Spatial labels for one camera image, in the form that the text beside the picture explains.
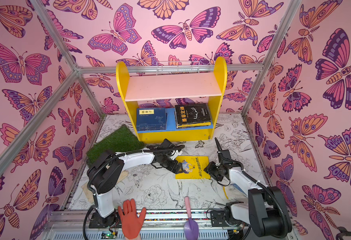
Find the book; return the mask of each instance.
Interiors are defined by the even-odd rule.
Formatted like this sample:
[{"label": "book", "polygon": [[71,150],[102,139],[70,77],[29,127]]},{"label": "book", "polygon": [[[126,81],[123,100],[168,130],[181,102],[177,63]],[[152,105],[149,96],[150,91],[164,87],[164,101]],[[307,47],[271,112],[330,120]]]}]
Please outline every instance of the book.
[{"label": "book", "polygon": [[137,131],[166,130],[165,108],[137,108]]},{"label": "book", "polygon": [[175,158],[182,163],[183,172],[176,174],[175,179],[210,179],[204,169],[209,164],[208,156],[178,156]]},{"label": "book", "polygon": [[174,108],[177,127],[207,126],[211,124],[209,108],[206,103],[175,105]]}]

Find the orange rubber glove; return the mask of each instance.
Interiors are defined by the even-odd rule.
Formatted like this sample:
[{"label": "orange rubber glove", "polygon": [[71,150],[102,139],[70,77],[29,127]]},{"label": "orange rubber glove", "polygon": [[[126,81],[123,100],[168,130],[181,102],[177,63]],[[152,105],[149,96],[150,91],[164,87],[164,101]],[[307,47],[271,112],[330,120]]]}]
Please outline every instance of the orange rubber glove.
[{"label": "orange rubber glove", "polygon": [[121,207],[118,206],[118,214],[121,219],[122,232],[127,239],[134,239],[139,235],[142,224],[144,224],[146,208],[142,209],[138,218],[134,199],[126,200],[124,202],[124,213],[125,215],[122,213]]}]

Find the bookshelf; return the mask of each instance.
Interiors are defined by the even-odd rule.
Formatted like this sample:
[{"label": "bookshelf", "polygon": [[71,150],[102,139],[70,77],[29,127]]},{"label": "bookshelf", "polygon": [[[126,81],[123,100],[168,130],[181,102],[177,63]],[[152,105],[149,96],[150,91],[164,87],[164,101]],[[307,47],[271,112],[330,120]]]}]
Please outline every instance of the bookshelf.
[{"label": "bookshelf", "polygon": [[[130,77],[126,65],[118,62],[116,76],[119,93],[139,141],[161,143],[165,138],[171,142],[212,138],[227,81],[227,66],[223,57],[217,58],[214,71],[210,73]],[[168,108],[166,130],[137,131],[135,126],[138,101],[195,97],[209,98],[207,105],[211,114],[211,125],[176,129],[174,108]]]}]

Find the artificial grass mat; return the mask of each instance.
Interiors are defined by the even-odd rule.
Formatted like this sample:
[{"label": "artificial grass mat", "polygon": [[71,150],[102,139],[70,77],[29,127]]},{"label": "artificial grass mat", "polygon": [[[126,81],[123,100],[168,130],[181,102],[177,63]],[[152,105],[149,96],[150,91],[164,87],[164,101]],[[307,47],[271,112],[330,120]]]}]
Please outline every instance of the artificial grass mat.
[{"label": "artificial grass mat", "polygon": [[138,141],[138,138],[134,136],[126,125],[122,125],[119,129],[105,137],[101,142],[94,144],[94,146],[87,151],[87,164],[88,166],[91,166],[101,153],[107,149],[114,152],[128,152],[142,149],[144,146],[145,144]]}]

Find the stack of books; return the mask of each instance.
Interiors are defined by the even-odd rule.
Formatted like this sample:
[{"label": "stack of books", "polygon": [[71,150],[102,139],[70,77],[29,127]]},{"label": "stack of books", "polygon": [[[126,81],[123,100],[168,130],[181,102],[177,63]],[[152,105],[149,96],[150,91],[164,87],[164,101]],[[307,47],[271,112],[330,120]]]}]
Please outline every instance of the stack of books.
[{"label": "stack of books", "polygon": [[137,131],[166,130],[165,108],[137,108]]},{"label": "stack of books", "polygon": [[209,126],[212,121],[206,103],[175,106],[177,128]]}]

